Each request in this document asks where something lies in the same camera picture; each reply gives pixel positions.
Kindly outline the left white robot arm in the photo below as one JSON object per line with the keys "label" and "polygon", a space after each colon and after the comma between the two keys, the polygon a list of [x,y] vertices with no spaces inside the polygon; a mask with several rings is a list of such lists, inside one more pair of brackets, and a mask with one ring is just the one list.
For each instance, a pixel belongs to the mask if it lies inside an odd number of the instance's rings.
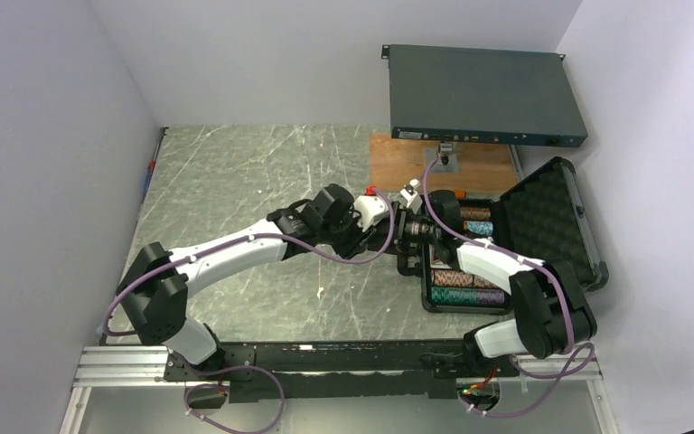
{"label": "left white robot arm", "polygon": [[246,229],[202,244],[168,250],[159,242],[141,249],[122,278],[102,328],[122,307],[142,344],[179,354],[203,380],[216,377],[224,350],[211,329],[189,317],[187,302],[207,287],[246,269],[303,253],[348,265],[374,261],[396,232],[398,206],[378,189],[354,197],[338,184],[270,212]]}

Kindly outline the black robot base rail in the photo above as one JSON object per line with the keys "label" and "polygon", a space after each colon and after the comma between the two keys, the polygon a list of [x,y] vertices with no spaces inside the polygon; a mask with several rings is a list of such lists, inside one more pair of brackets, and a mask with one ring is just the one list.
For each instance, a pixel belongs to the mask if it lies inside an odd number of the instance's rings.
{"label": "black robot base rail", "polygon": [[424,395],[454,399],[464,383],[518,373],[506,356],[475,361],[460,339],[226,343],[231,403]]}

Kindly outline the black poker set case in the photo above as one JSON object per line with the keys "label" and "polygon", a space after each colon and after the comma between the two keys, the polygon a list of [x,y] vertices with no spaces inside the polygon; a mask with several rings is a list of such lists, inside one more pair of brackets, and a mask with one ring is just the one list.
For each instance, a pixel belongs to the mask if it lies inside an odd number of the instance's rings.
{"label": "black poker set case", "polygon": [[[591,225],[577,184],[576,169],[565,158],[554,157],[499,196],[497,200],[458,200],[448,190],[430,194],[438,217],[455,231],[480,237],[464,228],[460,208],[487,207],[494,229],[490,238],[511,251],[549,262],[565,261],[575,272],[583,291],[596,291],[609,279],[607,264],[596,246]],[[433,313],[505,315],[504,307],[457,307],[432,303],[429,299],[431,270],[444,269],[434,250],[419,255],[399,255],[398,270],[421,279],[421,300]]]}

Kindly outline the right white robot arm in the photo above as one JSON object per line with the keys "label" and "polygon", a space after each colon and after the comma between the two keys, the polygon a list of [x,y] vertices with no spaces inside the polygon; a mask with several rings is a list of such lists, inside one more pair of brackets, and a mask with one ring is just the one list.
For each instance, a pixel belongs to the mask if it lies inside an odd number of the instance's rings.
{"label": "right white robot arm", "polygon": [[399,233],[423,251],[434,250],[445,272],[484,279],[511,301],[514,317],[476,328],[463,337],[462,363],[473,375],[493,368],[497,358],[530,354],[545,359],[567,354],[590,340],[597,322],[575,272],[566,262],[549,264],[455,231],[436,214],[427,194],[403,192],[407,218]]}

